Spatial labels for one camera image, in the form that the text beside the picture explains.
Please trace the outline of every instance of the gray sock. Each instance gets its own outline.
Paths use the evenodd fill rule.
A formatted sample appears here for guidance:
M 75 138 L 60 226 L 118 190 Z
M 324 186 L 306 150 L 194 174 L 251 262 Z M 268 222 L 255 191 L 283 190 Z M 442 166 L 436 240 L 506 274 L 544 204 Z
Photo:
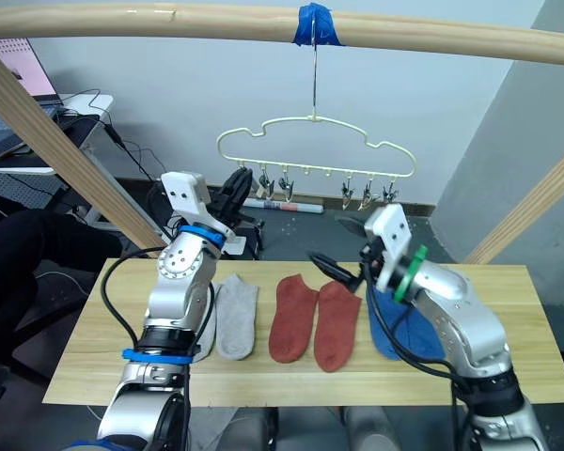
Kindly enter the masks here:
M 217 293 L 221 285 L 213 284 L 214 292 L 215 292 L 215 304 L 213 305 L 213 311 L 211 312 L 211 317 L 209 318 L 209 322 L 207 323 L 207 327 L 203 332 L 203 335 L 200 336 L 198 339 L 198 344 L 200 345 L 200 352 L 195 355 L 193 362 L 198 362 L 203 360 L 205 357 L 209 355 L 211 352 L 211 348 L 213 347 L 213 341 L 215 339 L 215 326 L 217 324 Z
M 241 360 L 255 344 L 255 310 L 258 287 L 246 284 L 236 274 L 219 289 L 217 305 L 217 350 L 228 360 Z

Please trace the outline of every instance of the wooden rod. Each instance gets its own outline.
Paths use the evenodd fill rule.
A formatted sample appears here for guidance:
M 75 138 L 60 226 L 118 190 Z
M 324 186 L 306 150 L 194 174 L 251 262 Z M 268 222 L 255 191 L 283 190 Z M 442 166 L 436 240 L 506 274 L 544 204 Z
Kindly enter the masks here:
M 486 264 L 527 230 L 564 195 L 564 157 L 480 242 L 464 263 Z
M 67 183 L 140 248 L 165 245 L 0 61 L 0 118 Z
M 564 65 L 564 33 L 479 23 L 333 11 L 352 47 L 471 54 Z M 0 38 L 167 36 L 292 42 L 297 8 L 186 3 L 0 8 Z

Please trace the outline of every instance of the black pants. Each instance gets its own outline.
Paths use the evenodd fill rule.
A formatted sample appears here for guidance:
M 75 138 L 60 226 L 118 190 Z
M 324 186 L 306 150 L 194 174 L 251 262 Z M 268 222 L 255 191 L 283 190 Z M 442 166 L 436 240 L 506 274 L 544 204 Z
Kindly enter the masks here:
M 15 330 L 35 301 L 33 271 L 45 258 L 60 266 L 98 272 L 119 257 L 117 237 L 78 223 L 70 215 L 25 210 L 0 221 L 0 337 Z

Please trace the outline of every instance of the laptop screen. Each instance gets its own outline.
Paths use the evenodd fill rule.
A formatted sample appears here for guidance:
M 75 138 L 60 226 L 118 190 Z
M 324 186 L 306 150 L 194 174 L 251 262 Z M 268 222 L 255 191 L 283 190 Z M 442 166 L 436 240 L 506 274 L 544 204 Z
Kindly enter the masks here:
M 0 60 L 38 103 L 60 103 L 27 39 L 0 39 Z

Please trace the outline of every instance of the wooden table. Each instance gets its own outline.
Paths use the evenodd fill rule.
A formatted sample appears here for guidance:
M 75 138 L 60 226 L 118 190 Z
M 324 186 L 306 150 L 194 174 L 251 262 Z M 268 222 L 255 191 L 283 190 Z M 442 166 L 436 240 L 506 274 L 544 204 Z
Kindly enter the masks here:
M 346 266 L 356 269 L 355 263 Z M 455 268 L 470 277 L 481 300 L 506 327 L 516 374 L 525 394 L 534 403 L 564 402 L 564 365 L 526 267 Z M 240 362 L 222 359 L 213 348 L 208 358 L 194 364 L 193 406 L 448 404 L 446 380 L 423 374 L 403 362 L 387 360 L 378 353 L 370 337 L 365 303 L 359 313 L 352 357 L 339 371 L 324 373 L 319 369 L 313 339 L 297 362 L 275 362 L 269 355 L 268 337 L 277 283 L 287 275 L 300 273 L 310 287 L 319 289 L 329 279 L 310 262 L 220 261 L 214 281 L 220 282 L 233 273 L 259 286 L 255 347 Z M 114 394 L 125 365 L 121 350 L 131 343 L 102 305 L 101 278 L 61 357 L 44 398 L 46 403 L 107 405 Z M 125 262 L 109 280 L 111 301 L 138 333 L 155 281 L 155 261 L 149 259 Z M 357 294 L 363 298 L 365 287 Z

